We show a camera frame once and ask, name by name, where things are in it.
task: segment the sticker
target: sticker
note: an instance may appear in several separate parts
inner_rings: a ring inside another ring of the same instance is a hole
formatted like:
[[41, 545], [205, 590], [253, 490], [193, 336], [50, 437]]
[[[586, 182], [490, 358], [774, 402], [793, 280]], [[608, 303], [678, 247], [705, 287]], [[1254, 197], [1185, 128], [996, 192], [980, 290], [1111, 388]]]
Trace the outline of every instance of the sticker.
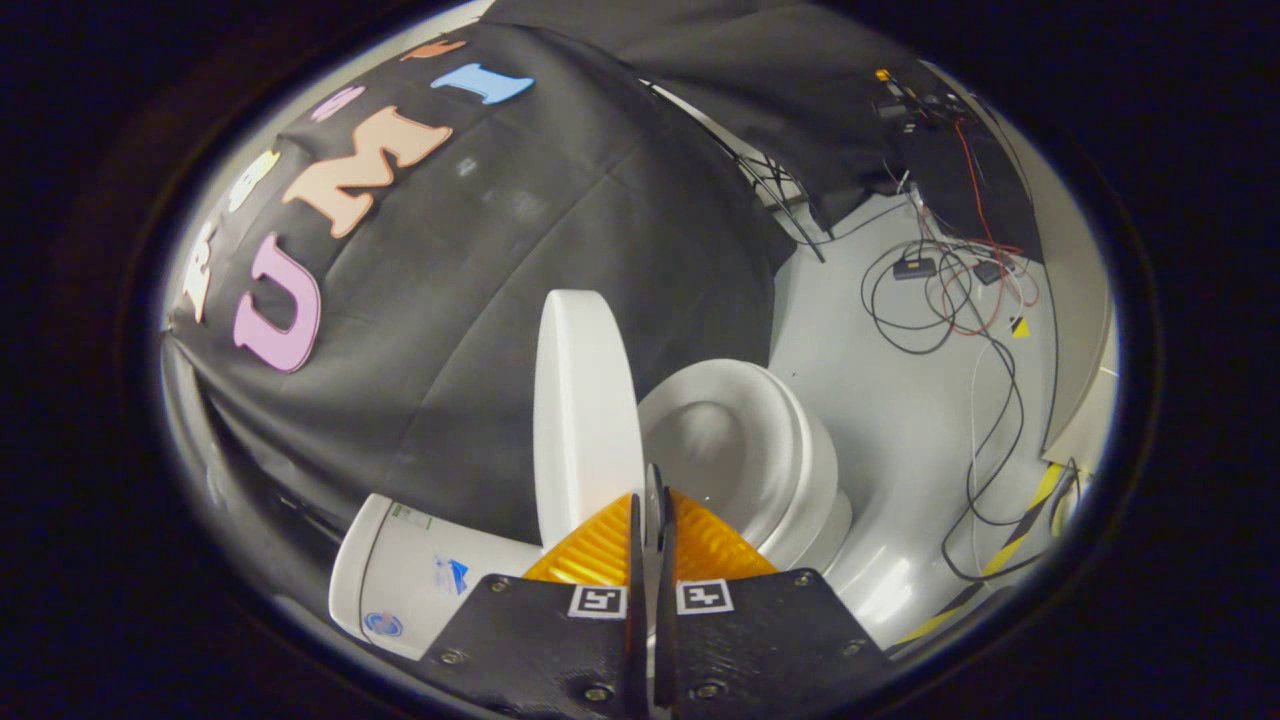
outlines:
[[676, 583], [676, 614], [707, 615], [732, 612], [733, 600], [724, 580], [698, 580]]
[[408, 55], [401, 58], [401, 63], [413, 58], [422, 59], [422, 58], [435, 58], [436, 55], [444, 55], [445, 53], [457, 50], [458, 47], [462, 47], [466, 44], [467, 44], [466, 40], [460, 40], [457, 42], [449, 42], [448, 40], [438, 40], [435, 42], [429, 42], [426, 45], [411, 50]]
[[205, 296], [209, 295], [209, 241], [214, 237], [214, 223], [207, 222], [200, 227], [200, 234], [191, 249], [191, 260], [187, 264], [187, 274], [182, 279], [182, 293], [191, 299], [195, 309], [196, 322], [205, 316]]
[[232, 186], [230, 195], [227, 199], [228, 209], [234, 213], [239, 210], [239, 206], [244, 204], [250, 192], [257, 187], [257, 183], [266, 177], [266, 173], [271, 172], [275, 167], [276, 160], [280, 159], [279, 152], [271, 152], [270, 150], [262, 152], [253, 160], [244, 173], [241, 174], [236, 184]]
[[575, 585], [573, 600], [568, 603], [568, 616], [594, 620], [625, 620], [627, 616], [627, 588]]
[[447, 560], [436, 555], [435, 587], [449, 594], [461, 596], [467, 592], [467, 570], [470, 570], [470, 568], [462, 562], [458, 562], [457, 560]]
[[468, 63], [435, 78], [431, 87], [444, 87], [447, 85], [475, 92], [484, 97], [481, 102], [485, 105], [497, 105], [529, 90], [534, 85], [534, 78], [507, 77], [481, 68], [480, 63]]
[[375, 635], [387, 635], [389, 638], [397, 638], [404, 633], [404, 625], [401, 624], [399, 618], [390, 612], [370, 612], [365, 615], [365, 628]]
[[321, 102], [320, 106], [316, 108], [314, 113], [311, 113], [311, 119], [317, 123], [328, 120], [329, 118], [333, 117], [334, 113], [346, 108], [348, 102], [351, 102], [356, 97], [360, 97], [364, 92], [365, 92], [365, 86], [362, 85], [357, 85], [355, 87], [344, 87], [339, 90], [333, 95], [333, 97]]
[[404, 520], [406, 523], [422, 528], [424, 530], [431, 529], [430, 515], [428, 515], [426, 512], [419, 512], [417, 510], [401, 505], [399, 502], [392, 503], [390, 515], [392, 518]]

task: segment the black fabric backdrop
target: black fabric backdrop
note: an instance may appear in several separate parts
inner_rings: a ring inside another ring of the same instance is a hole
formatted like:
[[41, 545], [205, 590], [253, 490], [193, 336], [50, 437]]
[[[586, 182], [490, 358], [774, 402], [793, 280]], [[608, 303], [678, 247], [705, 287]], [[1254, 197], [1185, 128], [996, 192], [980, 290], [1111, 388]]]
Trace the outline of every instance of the black fabric backdrop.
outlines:
[[876, 78], [931, 77], [914, 54], [797, 0], [497, 0], [481, 23], [539, 27], [613, 55], [790, 170], [829, 229], [883, 183]]
[[[367, 90], [332, 118], [308, 111], [279, 133], [280, 159], [243, 206], [219, 205], [204, 323], [182, 300], [170, 338], [238, 443], [333, 525], [378, 492], [538, 542], [532, 379], [547, 292], [605, 297], [643, 397], [704, 359], [767, 363], [773, 274], [795, 245], [703, 129], [617, 60], [524, 27], [449, 38], [467, 45], [392, 59], [352, 79]], [[497, 105], [429, 87], [466, 63], [536, 82]], [[372, 210], [334, 240], [324, 215], [282, 195], [310, 164], [351, 155], [353, 127], [388, 105], [453, 135], [367, 190]], [[293, 374], [232, 341], [246, 291], [278, 327], [292, 322], [288, 293], [250, 277], [269, 232], [321, 290], [315, 347]]]

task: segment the label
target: label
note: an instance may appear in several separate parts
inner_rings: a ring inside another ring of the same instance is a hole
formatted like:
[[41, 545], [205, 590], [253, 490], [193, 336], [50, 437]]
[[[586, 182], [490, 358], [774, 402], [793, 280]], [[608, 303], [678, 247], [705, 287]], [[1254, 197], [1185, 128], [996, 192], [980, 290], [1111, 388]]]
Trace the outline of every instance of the label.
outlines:
[[416, 525], [419, 528], [422, 528], [424, 530], [431, 529], [430, 515], [428, 515], [426, 512], [419, 512], [417, 510], [401, 505], [399, 502], [392, 503], [392, 509], [390, 511], [388, 511], [388, 515], [396, 518], [397, 520], [403, 520], [410, 525]]

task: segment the red wire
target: red wire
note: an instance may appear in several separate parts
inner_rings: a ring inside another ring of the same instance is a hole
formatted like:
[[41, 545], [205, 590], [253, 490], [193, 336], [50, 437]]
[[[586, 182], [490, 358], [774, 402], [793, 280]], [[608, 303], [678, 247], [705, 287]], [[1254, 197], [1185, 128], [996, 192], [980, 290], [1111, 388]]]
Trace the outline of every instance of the red wire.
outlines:
[[973, 181], [973, 197], [978, 201], [978, 217], [982, 218], [982, 229], [987, 231], [987, 242], [996, 247], [996, 238], [991, 236], [991, 225], [987, 224], [987, 214], [982, 210], [982, 193], [978, 192], [978, 176], [973, 172], [973, 156], [969, 155], [969, 142], [960, 131], [960, 120], [955, 124], [956, 135], [960, 136], [960, 145], [964, 146], [964, 161], [969, 165], [969, 179]]
[[[965, 269], [964, 269], [964, 272], [965, 273], [972, 272], [973, 268], [975, 268], [975, 266], [977, 265], [973, 265], [973, 266], [968, 266], [966, 265]], [[951, 287], [951, 282], [955, 281], [956, 278], [959, 278], [960, 275], [961, 275], [961, 273], [952, 273], [951, 278], [947, 279], [947, 282], [942, 283], [942, 310], [948, 316], [951, 315], [951, 309], [947, 307], [948, 305], [951, 305], [951, 293], [947, 292], [947, 288], [950, 288]], [[995, 323], [996, 318], [1000, 315], [1000, 301], [1004, 297], [1005, 297], [1005, 275], [1004, 275], [1004, 265], [1001, 265], [1000, 292], [996, 293], [996, 306], [991, 310], [991, 318], [987, 319], [986, 324], [983, 324], [980, 328], [978, 328], [978, 332], [963, 331], [963, 329], [960, 329], [960, 325], [956, 325], [955, 323], [952, 323], [951, 331], [955, 332], [955, 333], [957, 333], [957, 334], [963, 334], [965, 337], [974, 337], [974, 336], [979, 336], [979, 334], [987, 332], [987, 329], [991, 328], [992, 323]]]

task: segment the white floor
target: white floor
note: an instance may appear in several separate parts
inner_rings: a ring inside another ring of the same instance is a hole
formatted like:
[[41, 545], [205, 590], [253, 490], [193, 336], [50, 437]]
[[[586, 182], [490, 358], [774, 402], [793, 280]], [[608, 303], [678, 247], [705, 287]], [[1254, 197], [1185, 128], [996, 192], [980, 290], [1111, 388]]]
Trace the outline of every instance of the white floor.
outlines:
[[[877, 196], [833, 232], [838, 236], [901, 202], [904, 197]], [[812, 224], [805, 208], [795, 215], [808, 224], [810, 237], [826, 238]], [[795, 227], [781, 214], [780, 223], [799, 240]], [[840, 460], [841, 487], [854, 505], [852, 529], [827, 570], [827, 580], [882, 647], [902, 639], [969, 584], [948, 570], [940, 544], [965, 510], [970, 382], [979, 355], [982, 364], [974, 384], [978, 442], [995, 421], [1009, 388], [1009, 377], [996, 351], [983, 352], [988, 343], [980, 337], [954, 336], [937, 352], [914, 356], [896, 350], [876, 332], [859, 300], [863, 273], [891, 246], [918, 238], [915, 215], [906, 205], [849, 237], [823, 245], [826, 264], [808, 247], [799, 247], [776, 281], [769, 369], [826, 423]], [[1027, 413], [1009, 465], [978, 502], [993, 520], [1018, 519], [1030, 505], [1047, 469], [1047, 462], [1039, 459], [1039, 445], [1052, 397], [1053, 320], [1043, 266], [1033, 263], [1029, 272], [1041, 288], [1041, 301], [1025, 310], [1030, 337], [1010, 337], [1004, 319], [1021, 310], [1010, 293], [1001, 299], [1001, 322], [995, 325], [1000, 329], [992, 331], [1016, 359], [1016, 379]], [[901, 324], [932, 322], [923, 282], [896, 282], [887, 277], [877, 295], [877, 314]], [[936, 281], [931, 287], [937, 288]], [[997, 284], [983, 288], [977, 301], [984, 316], [995, 307], [996, 288]], [[1028, 301], [1034, 299], [1029, 286], [1025, 292]], [[908, 347], [923, 348], [937, 342], [941, 333], [942, 328], [899, 331], [893, 337]], [[1014, 407], [992, 437], [991, 447], [979, 456], [978, 482], [986, 479], [983, 473], [989, 473], [1007, 451], [1016, 428]], [[979, 565], [1005, 544], [1012, 527], [977, 527], [979, 561], [974, 560], [970, 529], [965, 520], [947, 548], [960, 570], [979, 575]], [[1047, 518], [1042, 518], [1009, 564], [1042, 550], [1048, 538]], [[1033, 568], [989, 583], [969, 607]]]

